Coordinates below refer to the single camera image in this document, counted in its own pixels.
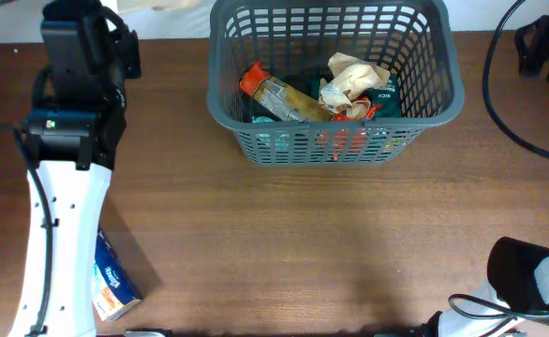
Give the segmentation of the grey plastic laundry basket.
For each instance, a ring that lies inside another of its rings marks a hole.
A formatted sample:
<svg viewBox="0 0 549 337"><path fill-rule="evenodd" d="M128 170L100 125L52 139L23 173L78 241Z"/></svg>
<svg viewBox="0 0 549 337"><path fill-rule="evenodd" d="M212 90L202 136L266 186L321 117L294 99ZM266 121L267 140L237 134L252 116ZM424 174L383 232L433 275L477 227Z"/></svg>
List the grey plastic laundry basket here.
<svg viewBox="0 0 549 337"><path fill-rule="evenodd" d="M218 0L207 104L269 166L380 164L464 105L441 0Z"/></svg>

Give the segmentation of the green Nescafe coffee bag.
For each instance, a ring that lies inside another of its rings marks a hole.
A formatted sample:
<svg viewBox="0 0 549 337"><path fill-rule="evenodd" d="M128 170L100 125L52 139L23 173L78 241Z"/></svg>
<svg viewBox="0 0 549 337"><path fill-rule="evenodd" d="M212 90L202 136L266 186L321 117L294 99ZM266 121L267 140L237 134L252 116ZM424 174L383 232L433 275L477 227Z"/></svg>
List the green Nescafe coffee bag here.
<svg viewBox="0 0 549 337"><path fill-rule="evenodd" d="M307 75L288 75L283 82L315 99L319 96L319 89L327 83L328 78ZM364 121L376 118L400 118L402 116L398 80L391 74L387 84L378 89L368 89L352 102L352 112L345 110L334 117L335 121Z"/></svg>

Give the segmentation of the Kleenex tissue multipack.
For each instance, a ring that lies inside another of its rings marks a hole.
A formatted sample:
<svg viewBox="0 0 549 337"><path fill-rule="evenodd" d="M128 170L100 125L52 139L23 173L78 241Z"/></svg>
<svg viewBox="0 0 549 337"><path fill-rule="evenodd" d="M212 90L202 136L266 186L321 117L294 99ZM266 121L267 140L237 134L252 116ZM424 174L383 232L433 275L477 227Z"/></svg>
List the Kleenex tissue multipack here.
<svg viewBox="0 0 549 337"><path fill-rule="evenodd" d="M105 232L99 228L93 277L93 304L102 321L113 322L142 301L114 251Z"/></svg>

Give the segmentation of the small pale green packet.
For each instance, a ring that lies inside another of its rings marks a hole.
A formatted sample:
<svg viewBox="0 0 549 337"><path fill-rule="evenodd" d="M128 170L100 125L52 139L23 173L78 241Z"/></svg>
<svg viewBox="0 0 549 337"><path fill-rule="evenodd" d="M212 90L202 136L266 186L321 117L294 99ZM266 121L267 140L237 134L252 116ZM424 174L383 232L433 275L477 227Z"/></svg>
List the small pale green packet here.
<svg viewBox="0 0 549 337"><path fill-rule="evenodd" d="M275 120L267 116L258 116L251 119L253 124L274 123ZM256 135L257 143L262 149L271 149L277 153L287 153L289 151L289 134L287 133L258 133Z"/></svg>

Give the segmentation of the brown paper pouch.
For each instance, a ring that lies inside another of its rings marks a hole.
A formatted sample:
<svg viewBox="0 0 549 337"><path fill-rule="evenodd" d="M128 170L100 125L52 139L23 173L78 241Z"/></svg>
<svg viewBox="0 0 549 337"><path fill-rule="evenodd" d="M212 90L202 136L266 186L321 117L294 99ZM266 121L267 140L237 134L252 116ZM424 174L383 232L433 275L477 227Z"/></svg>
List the brown paper pouch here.
<svg viewBox="0 0 549 337"><path fill-rule="evenodd" d="M328 61L333 79L319 89L319 104L334 115L352 112L352 102L368 89L387 84L391 72L375 63L366 62L341 52Z"/></svg>

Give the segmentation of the orange spaghetti pasta pack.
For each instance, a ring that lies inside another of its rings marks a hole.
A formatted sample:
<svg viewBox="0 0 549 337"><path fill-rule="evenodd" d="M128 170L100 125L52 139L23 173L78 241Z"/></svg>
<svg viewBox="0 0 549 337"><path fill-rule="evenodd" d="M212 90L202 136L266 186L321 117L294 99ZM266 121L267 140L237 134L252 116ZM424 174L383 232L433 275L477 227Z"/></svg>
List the orange spaghetti pasta pack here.
<svg viewBox="0 0 549 337"><path fill-rule="evenodd" d="M263 70L259 62L254 63L241 77L241 91L271 113L274 122L330 122L333 114L323 109L318 101ZM274 152L276 164L302 159L310 162L333 162L335 155L334 137L329 131L274 131L270 133L289 134L289 151L277 153L274 148L262 149Z"/></svg>

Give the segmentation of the beige paper pouch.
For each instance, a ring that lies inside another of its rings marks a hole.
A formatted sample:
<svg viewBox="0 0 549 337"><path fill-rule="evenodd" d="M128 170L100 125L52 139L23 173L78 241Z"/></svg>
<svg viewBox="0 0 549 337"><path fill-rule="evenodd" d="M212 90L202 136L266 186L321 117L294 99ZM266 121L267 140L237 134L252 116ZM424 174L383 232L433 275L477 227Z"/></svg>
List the beige paper pouch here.
<svg viewBox="0 0 549 337"><path fill-rule="evenodd" d="M116 0L119 13L128 14L145 9L154 11L169 11L193 7L199 0Z"/></svg>

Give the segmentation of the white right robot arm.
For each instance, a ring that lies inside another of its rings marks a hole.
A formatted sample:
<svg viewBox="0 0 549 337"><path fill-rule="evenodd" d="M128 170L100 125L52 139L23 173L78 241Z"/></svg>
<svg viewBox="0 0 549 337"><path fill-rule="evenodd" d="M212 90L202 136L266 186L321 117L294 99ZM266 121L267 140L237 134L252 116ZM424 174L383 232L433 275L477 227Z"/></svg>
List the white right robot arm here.
<svg viewBox="0 0 549 337"><path fill-rule="evenodd" d="M516 31L519 73L536 77L549 64L549 15ZM502 336L523 321L549 325L549 248L499 239L487 262L485 282L471 295L448 298L412 336Z"/></svg>

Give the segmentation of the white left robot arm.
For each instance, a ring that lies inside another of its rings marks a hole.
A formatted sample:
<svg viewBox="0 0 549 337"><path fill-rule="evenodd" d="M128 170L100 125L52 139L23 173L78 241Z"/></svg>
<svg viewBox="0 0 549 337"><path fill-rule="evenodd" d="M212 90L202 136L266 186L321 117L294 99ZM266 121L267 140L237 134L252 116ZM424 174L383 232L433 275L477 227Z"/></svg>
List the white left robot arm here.
<svg viewBox="0 0 549 337"><path fill-rule="evenodd" d="M125 83L141 75L139 41L98 1L53 1L42 13L49 62L14 133L31 214L10 334L93 336L96 235L126 129Z"/></svg>

